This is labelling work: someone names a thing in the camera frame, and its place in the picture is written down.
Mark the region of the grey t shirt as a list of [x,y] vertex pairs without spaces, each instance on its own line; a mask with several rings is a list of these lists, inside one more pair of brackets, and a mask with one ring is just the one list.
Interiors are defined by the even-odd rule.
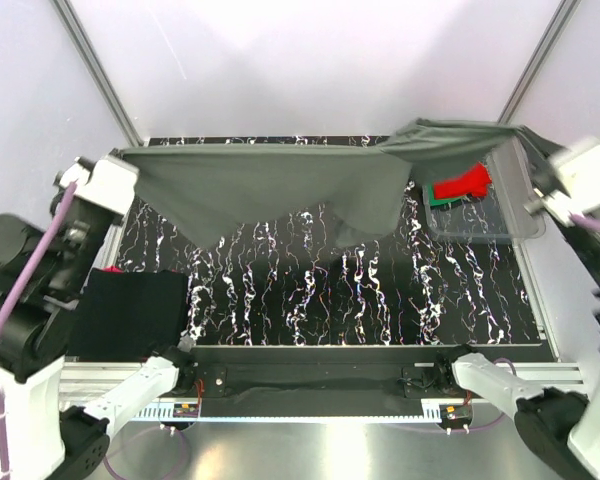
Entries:
[[371,147],[231,143],[127,148],[121,160],[139,171],[136,195],[200,248],[242,224],[278,220],[330,205],[339,248],[380,239],[398,225],[404,188],[458,177],[516,139],[541,183],[562,145],[526,126],[416,119]]

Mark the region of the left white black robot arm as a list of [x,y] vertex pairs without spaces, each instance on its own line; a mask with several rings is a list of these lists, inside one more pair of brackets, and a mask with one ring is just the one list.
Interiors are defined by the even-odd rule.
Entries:
[[46,230],[0,215],[0,479],[84,479],[154,399],[198,387],[193,359],[168,346],[101,397],[59,406],[72,306],[115,218],[69,187]]

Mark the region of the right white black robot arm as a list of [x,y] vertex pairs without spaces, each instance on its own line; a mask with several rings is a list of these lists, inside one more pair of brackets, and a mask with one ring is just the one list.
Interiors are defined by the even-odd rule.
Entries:
[[584,392],[525,380],[469,345],[437,356],[437,383],[496,407],[561,478],[600,479],[600,233],[553,227],[523,251],[535,304],[560,357],[579,364]]

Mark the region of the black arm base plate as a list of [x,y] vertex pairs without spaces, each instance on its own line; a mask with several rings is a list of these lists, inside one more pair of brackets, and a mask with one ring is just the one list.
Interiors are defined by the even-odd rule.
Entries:
[[420,414],[426,397],[464,400],[434,378],[449,347],[196,347],[205,420]]

